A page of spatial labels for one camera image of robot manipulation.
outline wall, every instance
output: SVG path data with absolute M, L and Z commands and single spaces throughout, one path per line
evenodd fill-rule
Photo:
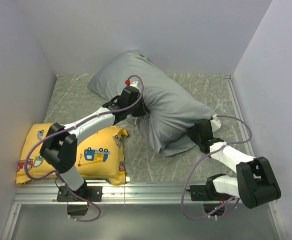
M 232 74 L 271 0 L 15 0 L 56 74 L 129 49 L 169 73 Z
M 279 204 L 292 239 L 292 0 L 274 0 L 235 73 L 253 147 L 272 163 Z
M 13 0 L 0 0 L 0 237 L 33 123 L 43 121 L 55 75 Z

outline yellow cloth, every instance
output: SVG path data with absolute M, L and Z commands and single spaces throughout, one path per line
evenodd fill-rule
M 22 149 L 16 183 L 22 184 L 30 179 L 26 176 L 23 164 L 29 150 L 42 138 L 47 135 L 52 123 L 34 124 Z M 117 126 L 110 126 L 100 130 L 94 135 L 85 139 L 77 147 L 77 158 L 75 166 L 84 179 L 106 179 L 112 185 L 126 183 L 124 167 L 124 147 L 122 138 L 128 137 L 126 129 Z M 28 169 L 30 175 L 35 178 L 41 177 L 53 170 L 39 154 L 39 145 L 30 156 Z

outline metal frame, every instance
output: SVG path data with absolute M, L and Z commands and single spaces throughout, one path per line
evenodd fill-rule
M 231 96 L 236 117 L 243 120 L 236 94 L 232 85 L 231 75 L 225 75 L 228 90 Z M 239 123 L 240 132 L 243 138 L 248 138 L 246 128 Z M 251 143 L 245 143 L 247 154 L 253 156 Z M 102 201 L 96 204 L 180 204 L 181 192 L 184 187 L 183 182 L 147 182 L 133 183 L 129 182 L 121 186 L 111 186 L 105 181 L 88 180 L 88 185 L 98 185 L 103 187 Z M 190 183 L 204 185 L 204 182 Z M 67 204 L 66 202 L 56 202 L 58 188 L 52 181 L 40 181 L 24 184 L 17 188 L 13 205 L 7 220 L 7 224 L 2 236 L 2 240 L 11 239 L 13 230 L 18 218 L 21 205 L 46 205 L 46 204 Z M 186 204 L 197 204 L 192 202 L 190 194 L 185 196 Z M 205 201 L 205 204 L 219 203 L 217 201 Z M 72 202 L 71 204 L 85 204 L 84 202 Z M 288 235 L 285 229 L 284 221 L 280 214 L 277 201 L 269 203 L 272 217 L 278 232 L 280 240 L 287 240 Z

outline gray panel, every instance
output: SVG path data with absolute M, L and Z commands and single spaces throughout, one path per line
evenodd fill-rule
M 95 222 L 67 218 L 64 205 L 23 205 L 13 233 L 14 240 L 276 240 L 268 204 L 255 209 L 238 208 L 226 218 L 191 221 L 180 205 L 104 205 Z M 187 207 L 203 214 L 202 205 Z
M 92 74 L 59 75 L 46 114 L 46 123 L 67 124 L 96 111 L 106 101 L 92 93 L 87 85 Z M 235 110 L 222 74 L 168 74 L 195 99 L 205 103 L 216 113 L 235 116 Z M 222 127 L 215 136 L 226 141 L 242 139 L 235 120 L 221 119 Z M 197 159 L 202 155 L 196 146 L 187 152 L 174 156 L 156 154 L 146 143 L 138 129 L 128 121 L 118 126 L 126 128 L 130 137 L 124 139 L 126 173 L 132 182 L 185 181 Z M 243 145 L 235 146 L 246 152 Z M 205 181 L 207 177 L 234 173 L 214 159 L 203 161 L 195 171 L 193 180 Z

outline floor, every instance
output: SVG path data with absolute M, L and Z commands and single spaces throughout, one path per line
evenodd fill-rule
M 235 110 L 222 74 L 167 74 L 195 99 L 205 103 L 216 113 L 235 116 Z M 47 110 L 45 123 L 67 124 L 79 120 L 106 102 L 92 93 L 87 85 L 93 74 L 59 75 Z M 225 141 L 240 141 L 242 136 L 235 120 L 221 119 L 222 127 L 215 133 Z M 138 129 L 128 121 L 118 124 L 126 128 L 130 137 L 124 139 L 125 166 L 131 182 L 185 181 L 197 159 L 202 155 L 196 146 L 174 156 L 161 156 L 147 146 Z M 243 145 L 236 149 L 246 152 Z M 196 169 L 192 180 L 205 181 L 207 177 L 225 173 L 235 176 L 225 165 L 206 159 Z

